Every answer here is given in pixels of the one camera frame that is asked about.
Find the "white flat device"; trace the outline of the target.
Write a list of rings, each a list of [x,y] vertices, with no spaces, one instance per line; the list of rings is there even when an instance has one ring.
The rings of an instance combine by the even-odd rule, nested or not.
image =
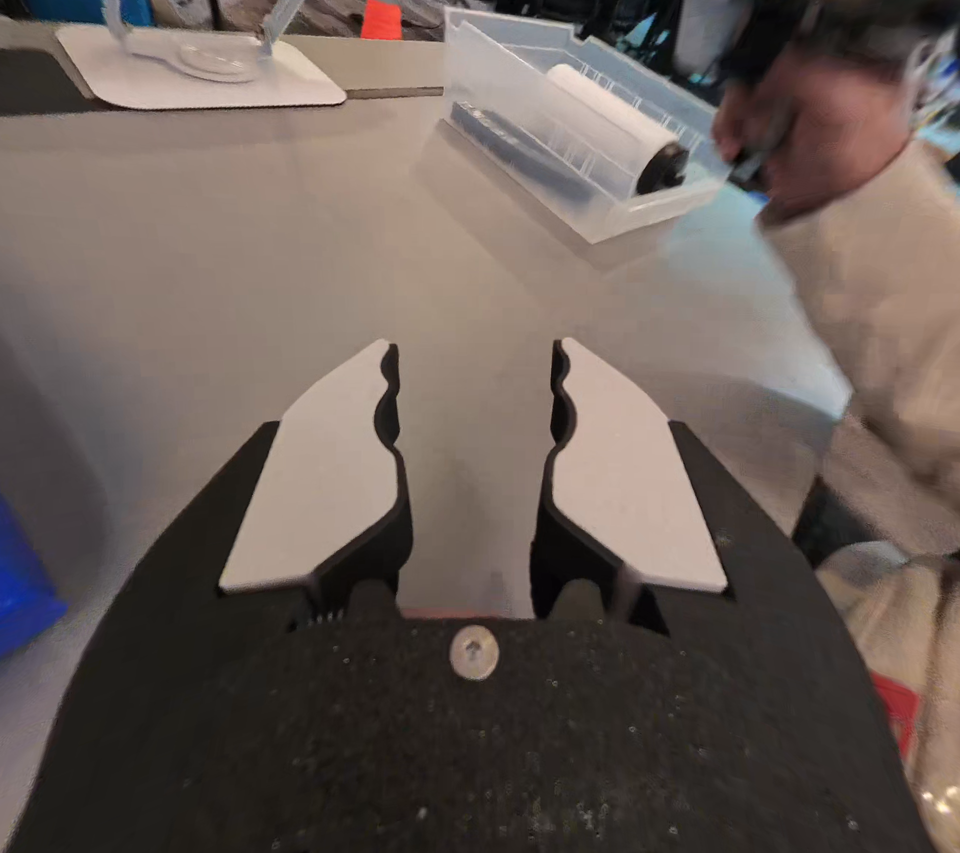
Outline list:
[[[136,27],[118,39],[100,24],[69,23],[56,40],[93,95],[133,111],[339,105],[346,93],[293,45],[265,52],[238,32]]]

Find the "clear plastic bin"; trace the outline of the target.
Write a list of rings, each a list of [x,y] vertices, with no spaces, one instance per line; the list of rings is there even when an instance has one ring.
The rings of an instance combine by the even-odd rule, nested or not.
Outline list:
[[[730,167],[714,149],[715,108],[665,77],[597,39],[580,40],[569,24],[481,9],[444,9],[444,108],[446,121],[566,226],[592,245],[646,226],[677,219],[709,204]],[[679,187],[630,195],[633,176],[604,159],[558,121],[546,82],[565,64],[648,115],[664,121],[688,149]],[[573,206],[512,173],[450,121],[454,102],[493,111],[521,127],[592,187],[586,206]]]

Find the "black long rectangular bar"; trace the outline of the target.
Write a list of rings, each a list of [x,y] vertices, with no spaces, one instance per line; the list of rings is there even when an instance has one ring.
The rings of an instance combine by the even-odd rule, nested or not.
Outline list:
[[[505,116],[457,100],[449,119],[493,159],[552,197],[579,207],[592,202],[593,187],[580,174]]]

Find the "white cylindrical roll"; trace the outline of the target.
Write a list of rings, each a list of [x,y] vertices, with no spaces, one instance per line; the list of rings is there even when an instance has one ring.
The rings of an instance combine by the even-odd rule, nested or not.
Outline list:
[[[648,115],[573,67],[551,67],[545,81],[558,121],[586,147],[632,176],[631,196],[683,185],[690,151],[665,122]]]

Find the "person's right hand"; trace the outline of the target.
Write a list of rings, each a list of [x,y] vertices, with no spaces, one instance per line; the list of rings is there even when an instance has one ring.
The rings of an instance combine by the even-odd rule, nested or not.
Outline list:
[[[760,169],[767,223],[813,213],[881,174],[911,139],[916,94],[894,67],[789,44],[754,87],[726,87],[712,135],[733,163],[755,149],[778,108],[792,124]]]

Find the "person's right forearm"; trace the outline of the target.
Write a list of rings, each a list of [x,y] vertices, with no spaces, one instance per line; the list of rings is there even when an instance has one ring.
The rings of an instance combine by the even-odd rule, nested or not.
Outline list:
[[[959,215],[942,163],[916,140],[820,209],[771,202],[758,220],[850,388],[823,475],[905,482],[957,511]]]

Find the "small red box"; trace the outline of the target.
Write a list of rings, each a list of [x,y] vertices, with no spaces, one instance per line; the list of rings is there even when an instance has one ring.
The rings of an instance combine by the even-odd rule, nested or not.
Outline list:
[[[899,756],[903,762],[906,762],[916,739],[916,722],[921,697],[917,691],[905,683],[875,670],[870,670],[870,679],[884,706]]]

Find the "grey desk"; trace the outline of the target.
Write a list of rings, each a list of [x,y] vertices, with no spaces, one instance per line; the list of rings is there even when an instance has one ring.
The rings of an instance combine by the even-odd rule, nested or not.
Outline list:
[[[2,493],[69,607],[2,660],[3,847],[138,560],[373,341],[399,349],[417,612],[530,616],[559,338],[786,533],[846,403],[746,194],[590,244],[448,125],[439,43],[294,42],[345,103],[2,118]]]

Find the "orange traffic cone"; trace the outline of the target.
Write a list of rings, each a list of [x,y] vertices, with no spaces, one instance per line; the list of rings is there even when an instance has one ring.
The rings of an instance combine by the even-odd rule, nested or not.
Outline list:
[[[375,42],[402,42],[402,7],[384,0],[366,0],[361,39]]]

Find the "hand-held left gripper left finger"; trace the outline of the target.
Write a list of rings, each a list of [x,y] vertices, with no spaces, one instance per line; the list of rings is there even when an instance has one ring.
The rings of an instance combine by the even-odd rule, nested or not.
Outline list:
[[[224,594],[303,589],[321,617],[354,588],[393,594],[411,556],[397,344],[378,339],[282,415],[219,579]]]

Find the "blue plastic bin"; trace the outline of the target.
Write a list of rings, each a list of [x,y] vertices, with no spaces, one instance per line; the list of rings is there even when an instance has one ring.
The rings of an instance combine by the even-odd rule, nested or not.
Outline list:
[[[29,645],[65,613],[41,559],[1,499],[1,657]]]

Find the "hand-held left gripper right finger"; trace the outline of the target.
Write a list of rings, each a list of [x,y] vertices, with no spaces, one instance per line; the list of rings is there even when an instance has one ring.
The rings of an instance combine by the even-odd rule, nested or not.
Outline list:
[[[569,336],[553,343],[550,435],[530,550],[534,616],[570,583],[611,617],[639,617],[650,587],[730,586],[673,422],[633,380]]]

